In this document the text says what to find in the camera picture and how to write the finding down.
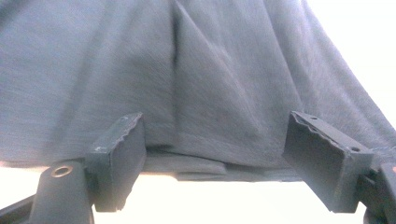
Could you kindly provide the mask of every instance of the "gray cover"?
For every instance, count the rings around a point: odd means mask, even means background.
[[[81,157],[143,112],[148,172],[295,180],[291,110],[396,146],[305,1],[0,1],[0,161]]]

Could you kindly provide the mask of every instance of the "metal rivet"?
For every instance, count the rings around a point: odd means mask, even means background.
[[[73,170],[73,167],[72,167],[72,166],[67,166],[67,165],[65,165],[65,166],[60,166],[60,167],[54,169],[54,170],[50,173],[50,175],[51,175],[52,177],[62,177],[62,176],[65,176],[65,175],[68,175],[68,174],[72,173],[72,170]]]

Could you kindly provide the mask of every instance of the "gray fabric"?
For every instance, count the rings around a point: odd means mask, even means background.
[[[304,1],[15,0],[0,19],[0,161],[81,157],[135,112],[145,170],[179,179],[297,179],[291,110],[396,146]]]

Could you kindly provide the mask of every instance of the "black plastic part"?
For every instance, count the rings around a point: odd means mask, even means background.
[[[359,176],[356,196],[366,205],[370,216],[380,219],[385,218],[385,214],[382,199],[378,195],[376,177],[377,174]]]
[[[382,217],[377,217],[370,210],[366,210],[366,213],[364,213],[363,224],[388,224],[388,222]]]
[[[41,174],[29,223],[93,223],[84,167],[80,162],[60,162]]]
[[[2,223],[15,223],[22,224],[28,223],[30,210],[32,209],[33,200],[35,195],[25,198],[17,203],[0,210],[0,224]]]
[[[396,223],[396,163],[381,165],[376,184],[388,223]]]
[[[330,211],[354,213],[374,154],[321,119],[291,112],[283,157]]]
[[[86,156],[96,211],[115,212],[123,208],[145,160],[142,114],[120,118],[92,145]]]

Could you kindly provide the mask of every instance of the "screw hole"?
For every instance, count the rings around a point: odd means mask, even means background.
[[[53,177],[62,177],[62,176],[70,174],[72,172],[72,170],[73,170],[73,167],[71,167],[71,166],[60,166],[60,167],[56,168],[55,170],[53,170],[50,175],[52,175]]]
[[[352,151],[356,151],[356,152],[360,152],[361,151],[358,147],[352,147],[351,150]]]

